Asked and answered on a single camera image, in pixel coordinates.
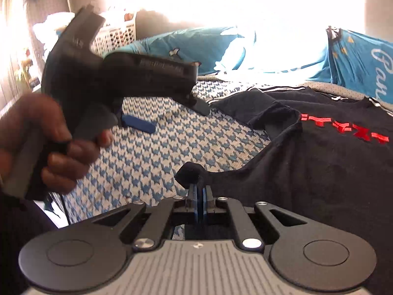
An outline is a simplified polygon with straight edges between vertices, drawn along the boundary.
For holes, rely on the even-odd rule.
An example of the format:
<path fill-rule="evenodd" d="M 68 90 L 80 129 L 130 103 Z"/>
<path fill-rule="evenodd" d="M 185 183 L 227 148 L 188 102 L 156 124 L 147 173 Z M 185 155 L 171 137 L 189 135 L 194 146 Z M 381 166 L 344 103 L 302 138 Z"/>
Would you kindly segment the person's left hand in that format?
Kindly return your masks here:
<path fill-rule="evenodd" d="M 108 129 L 90 141 L 73 139 L 59 103 L 47 95 L 25 94 L 1 117 L 1 192 L 30 199 L 46 192 L 68 194 L 111 143 Z M 34 188 L 29 182 L 36 163 L 52 144 L 65 146 L 65 151 L 44 157 Z"/>

